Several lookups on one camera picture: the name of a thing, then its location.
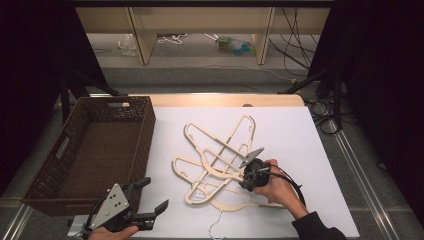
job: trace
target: box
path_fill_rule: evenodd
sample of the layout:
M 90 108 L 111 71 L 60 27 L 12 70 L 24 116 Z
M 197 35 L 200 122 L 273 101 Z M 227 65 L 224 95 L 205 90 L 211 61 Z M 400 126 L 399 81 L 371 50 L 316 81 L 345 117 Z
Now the box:
M 50 216 L 89 214 L 114 183 L 145 177 L 155 121 L 150 97 L 79 98 L 22 202 Z

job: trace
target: floor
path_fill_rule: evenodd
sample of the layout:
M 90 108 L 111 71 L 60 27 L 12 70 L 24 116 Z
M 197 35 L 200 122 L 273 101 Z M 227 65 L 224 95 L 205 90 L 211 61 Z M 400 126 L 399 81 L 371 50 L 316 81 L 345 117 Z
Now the floor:
M 294 79 L 302 81 L 307 74 L 307 70 L 288 57 L 284 58 L 272 45 L 268 47 L 265 64 L 258 65 L 253 54 L 244 52 L 236 56 L 230 51 L 219 49 L 215 41 L 206 35 L 180 36 L 177 39 L 181 41 L 178 42 L 180 44 L 158 42 L 149 64 L 140 65 L 137 56 L 128 56 L 131 52 L 123 55 L 123 51 L 118 48 L 118 43 L 120 46 L 125 43 L 124 35 L 88 36 L 109 86 L 122 93 L 276 93 L 291 87 Z M 230 37 L 252 42 L 249 35 Z M 287 44 L 282 36 L 275 35 L 271 39 L 285 52 Z M 302 47 L 311 51 L 315 49 L 315 41 L 318 40 L 319 36 L 301 36 Z M 299 48 L 288 46 L 286 52 L 302 64 L 308 63 Z M 312 59 L 313 53 L 305 52 Z M 331 99 L 315 104 L 314 90 L 317 85 L 318 83 L 313 83 L 297 94 L 310 106 L 311 116 L 322 119 L 321 113 L 331 105 Z M 93 94 L 101 93 L 93 88 L 89 88 L 89 91 Z M 380 160 L 360 123 L 355 121 L 348 102 L 344 102 L 342 109 L 345 113 L 343 130 L 337 134 L 329 134 L 328 132 L 334 130 L 334 124 L 324 122 L 317 127 L 317 131 L 361 239 L 424 239 L 422 226 L 384 166 L 378 165 Z M 0 198 L 0 235 L 4 239 L 68 239 L 72 217 L 48 217 L 36 210 L 22 207 L 19 203 L 61 127 L 62 116 L 58 102 L 52 109 L 50 122 L 34 146 L 32 154 Z M 360 178 L 357 177 L 357 166 L 360 167 Z M 381 208 L 370 204 L 369 196 Z M 388 216 L 386 222 L 378 220 L 377 216 L 381 216 L 378 214 L 382 213 Z M 393 225 L 391 230 L 381 227 L 387 221 Z

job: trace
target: human hand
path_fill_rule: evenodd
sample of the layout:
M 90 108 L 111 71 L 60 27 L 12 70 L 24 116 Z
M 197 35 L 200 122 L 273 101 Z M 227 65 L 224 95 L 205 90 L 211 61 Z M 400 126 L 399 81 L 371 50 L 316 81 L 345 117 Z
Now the human hand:
M 271 164 L 270 171 L 272 173 L 287 177 L 284 172 L 278 169 L 277 160 L 271 159 L 265 162 Z M 308 214 L 308 210 L 300 201 L 291 184 L 278 176 L 271 175 L 267 185 L 256 187 L 253 191 L 258 195 L 265 196 L 268 199 L 268 203 L 279 203 L 283 205 L 290 211 L 295 219 L 299 219 Z
M 88 240 L 127 240 L 138 232 L 137 226 L 127 227 L 120 232 L 109 232 L 106 228 L 94 229 L 88 236 Z

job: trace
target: sleeve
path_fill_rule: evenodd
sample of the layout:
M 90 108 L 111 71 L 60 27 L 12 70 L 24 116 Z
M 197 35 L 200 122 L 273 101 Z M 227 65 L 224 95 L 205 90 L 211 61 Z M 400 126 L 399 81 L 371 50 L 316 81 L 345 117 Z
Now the sleeve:
M 292 222 L 300 240 L 344 240 L 345 235 L 337 228 L 327 228 L 317 212 Z

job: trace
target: brown woven basket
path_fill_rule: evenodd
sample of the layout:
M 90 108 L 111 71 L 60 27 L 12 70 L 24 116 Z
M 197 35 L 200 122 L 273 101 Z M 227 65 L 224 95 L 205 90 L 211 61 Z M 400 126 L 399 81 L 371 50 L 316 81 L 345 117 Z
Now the brown woven basket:
M 114 183 L 145 177 L 155 121 L 150 97 L 79 98 L 22 202 L 50 216 L 89 214 Z

